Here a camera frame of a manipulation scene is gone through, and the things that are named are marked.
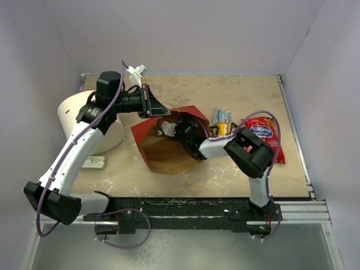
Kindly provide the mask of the red paper bag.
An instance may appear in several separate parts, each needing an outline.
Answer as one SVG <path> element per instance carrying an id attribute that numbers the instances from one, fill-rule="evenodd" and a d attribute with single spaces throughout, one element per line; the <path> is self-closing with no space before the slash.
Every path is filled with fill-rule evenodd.
<path id="1" fill-rule="evenodd" d="M 196 134 L 205 138 L 209 130 L 209 121 L 206 116 L 194 105 L 174 107 L 172 114 L 149 118 L 131 127 L 131 131 L 139 152 L 154 173 L 165 175 L 182 174 L 186 182 L 202 188 L 207 182 L 205 169 L 201 167 L 201 160 L 196 160 L 185 150 L 183 145 L 174 137 L 158 136 L 157 131 L 162 122 L 177 123 L 180 120 L 195 119 L 198 125 Z"/>

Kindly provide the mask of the purple candy pack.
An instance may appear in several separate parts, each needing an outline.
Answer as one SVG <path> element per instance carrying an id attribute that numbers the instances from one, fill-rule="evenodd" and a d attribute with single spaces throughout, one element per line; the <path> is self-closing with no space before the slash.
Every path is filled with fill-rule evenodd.
<path id="1" fill-rule="evenodd" d="M 218 133 L 219 133 L 219 128 L 214 125 L 214 126 L 210 126 L 210 136 L 211 138 L 216 138 L 218 137 Z"/>

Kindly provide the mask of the white blue snack wrapper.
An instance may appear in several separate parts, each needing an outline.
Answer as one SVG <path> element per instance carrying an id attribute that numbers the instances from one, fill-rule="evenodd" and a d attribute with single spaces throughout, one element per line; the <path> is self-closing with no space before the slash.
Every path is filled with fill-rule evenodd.
<path id="1" fill-rule="evenodd" d="M 213 115 L 213 123 L 232 123 L 232 115 L 230 110 L 222 111 L 219 108 L 214 109 L 214 115 Z"/>

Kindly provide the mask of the yellow snack pack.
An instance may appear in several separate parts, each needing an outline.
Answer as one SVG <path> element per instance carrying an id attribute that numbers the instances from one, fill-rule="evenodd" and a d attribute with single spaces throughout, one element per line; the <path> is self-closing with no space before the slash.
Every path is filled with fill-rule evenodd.
<path id="1" fill-rule="evenodd" d="M 228 135 L 230 125 L 227 122 L 217 122 L 216 126 L 218 128 L 217 137 L 224 137 Z"/>

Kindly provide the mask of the brown green candy pack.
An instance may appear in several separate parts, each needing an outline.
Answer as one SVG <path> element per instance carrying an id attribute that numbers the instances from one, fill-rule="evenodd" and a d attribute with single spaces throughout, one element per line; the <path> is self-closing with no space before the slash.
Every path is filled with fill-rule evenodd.
<path id="1" fill-rule="evenodd" d="M 238 125 L 236 123 L 232 122 L 230 124 L 230 128 L 229 128 L 229 135 L 234 134 L 237 127 L 238 127 Z"/>

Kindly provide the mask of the small white green box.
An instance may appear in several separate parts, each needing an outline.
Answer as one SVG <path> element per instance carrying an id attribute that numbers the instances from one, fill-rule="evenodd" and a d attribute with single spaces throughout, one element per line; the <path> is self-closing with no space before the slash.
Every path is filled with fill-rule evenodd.
<path id="1" fill-rule="evenodd" d="M 104 156 L 89 156 L 82 165 L 82 169 L 90 170 L 104 170 L 105 167 L 106 158 Z"/>

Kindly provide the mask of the red cookie snack bag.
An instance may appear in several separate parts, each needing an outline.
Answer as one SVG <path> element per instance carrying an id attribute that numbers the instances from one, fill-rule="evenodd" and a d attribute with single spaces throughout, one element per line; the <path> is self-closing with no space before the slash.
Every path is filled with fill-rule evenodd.
<path id="1" fill-rule="evenodd" d="M 276 122 L 270 117 L 253 117 L 248 119 L 244 126 L 251 130 L 255 135 L 269 144 L 274 152 L 278 148 L 278 130 Z"/>

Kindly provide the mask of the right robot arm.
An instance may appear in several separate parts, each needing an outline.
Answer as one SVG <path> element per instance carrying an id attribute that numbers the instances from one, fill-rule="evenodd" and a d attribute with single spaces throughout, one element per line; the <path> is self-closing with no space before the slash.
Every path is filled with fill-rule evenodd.
<path id="1" fill-rule="evenodd" d="M 182 122 L 175 125 L 174 138 L 196 160 L 229 156 L 249 177 L 251 216 L 256 220 L 263 220 L 270 214 L 268 178 L 278 150 L 274 150 L 246 127 L 241 127 L 228 138 L 210 140 L 200 137 L 193 124 Z"/>

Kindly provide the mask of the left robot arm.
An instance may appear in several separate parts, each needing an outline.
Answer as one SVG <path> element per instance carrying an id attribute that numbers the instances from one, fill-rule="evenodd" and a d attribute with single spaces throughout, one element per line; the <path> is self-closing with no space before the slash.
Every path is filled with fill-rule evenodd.
<path id="1" fill-rule="evenodd" d="M 56 160 L 37 182 L 28 182 L 24 187 L 24 194 L 36 211 L 37 223 L 41 215 L 65 225 L 79 215 L 96 213 L 104 221 L 115 216 L 116 207 L 109 203 L 107 195 L 71 192 L 85 160 L 120 113 L 137 113 L 146 119 L 168 116 L 171 111 L 155 98 L 149 85 L 134 85 L 126 91 L 120 73 L 101 73 L 95 92 L 80 108 L 73 131 Z"/>

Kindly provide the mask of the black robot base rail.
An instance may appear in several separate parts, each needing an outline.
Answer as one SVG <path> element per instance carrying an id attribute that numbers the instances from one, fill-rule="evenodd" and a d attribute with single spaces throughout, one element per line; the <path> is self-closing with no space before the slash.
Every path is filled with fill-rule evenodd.
<path id="1" fill-rule="evenodd" d="M 104 215 L 85 221 L 114 222 L 121 234 L 137 229 L 230 230 L 268 235 L 271 223 L 282 220 L 279 204 L 259 208 L 247 197 L 112 197 Z"/>

